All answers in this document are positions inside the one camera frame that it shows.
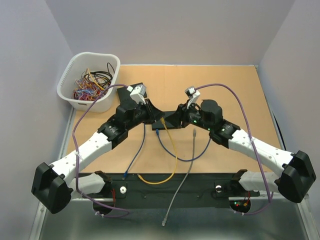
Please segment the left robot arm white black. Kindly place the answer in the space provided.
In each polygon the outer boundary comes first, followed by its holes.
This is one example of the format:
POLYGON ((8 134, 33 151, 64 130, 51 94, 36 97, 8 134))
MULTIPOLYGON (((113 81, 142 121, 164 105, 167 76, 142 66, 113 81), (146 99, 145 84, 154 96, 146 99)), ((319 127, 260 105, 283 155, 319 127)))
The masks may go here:
POLYGON ((37 166, 31 193, 52 213, 63 210, 72 199, 72 192, 79 187, 70 186, 79 181, 79 173, 101 155, 122 143, 129 130, 140 124, 151 125, 164 117, 165 113, 156 108, 149 99, 145 103, 134 100, 122 102, 105 123, 82 145, 51 164, 37 166))

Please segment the black network switch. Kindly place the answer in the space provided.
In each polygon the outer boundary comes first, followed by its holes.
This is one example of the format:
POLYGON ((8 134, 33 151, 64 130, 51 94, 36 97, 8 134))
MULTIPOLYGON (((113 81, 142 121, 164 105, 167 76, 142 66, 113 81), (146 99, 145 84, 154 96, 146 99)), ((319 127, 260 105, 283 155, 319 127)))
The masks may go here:
MULTIPOLYGON (((139 83, 135 83, 135 84, 132 84, 131 86, 133 88, 135 88, 136 86, 138 85, 142 85, 143 82, 139 82, 139 83)), ((117 89, 117 94, 118 94, 118 98, 119 98, 119 102, 122 103, 128 99, 130 99, 130 92, 127 90, 126 87, 120 87, 117 89)), ((145 90, 144 92, 144 98, 147 98, 148 95, 147 95, 147 90, 145 90)))
MULTIPOLYGON (((164 118, 164 120, 165 120, 165 125, 166 125, 166 127, 167 127, 168 130, 178 129, 178 127, 173 126, 171 123, 167 122, 167 120, 166 120, 166 117, 168 117, 168 116, 170 116, 170 115, 172 115, 172 114, 174 114, 174 113, 175 113, 175 111, 165 111, 165 112, 164 112, 163 118, 164 118)), ((165 127, 164 127, 164 125, 162 124, 162 122, 159 120, 159 121, 157 121, 157 122, 155 122, 155 123, 153 123, 153 124, 151 125, 151 129, 152 129, 153 131, 156 131, 156 130, 159 130, 159 131, 160 131, 160 130, 165 130, 165 127)))

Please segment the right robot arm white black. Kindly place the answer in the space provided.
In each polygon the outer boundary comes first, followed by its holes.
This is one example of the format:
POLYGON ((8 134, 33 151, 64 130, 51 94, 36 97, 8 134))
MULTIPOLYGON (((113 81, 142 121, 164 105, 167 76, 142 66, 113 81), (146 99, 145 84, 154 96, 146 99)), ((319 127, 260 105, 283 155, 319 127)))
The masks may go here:
POLYGON ((235 195, 268 189, 293 203, 300 203, 317 179, 307 153, 301 150, 292 153, 250 137, 238 125, 224 119, 222 108, 214 100, 203 100, 201 105, 180 104, 165 120, 175 128, 192 124, 207 130, 216 144, 259 161, 271 170, 265 174, 246 171, 232 180, 230 189, 235 195))

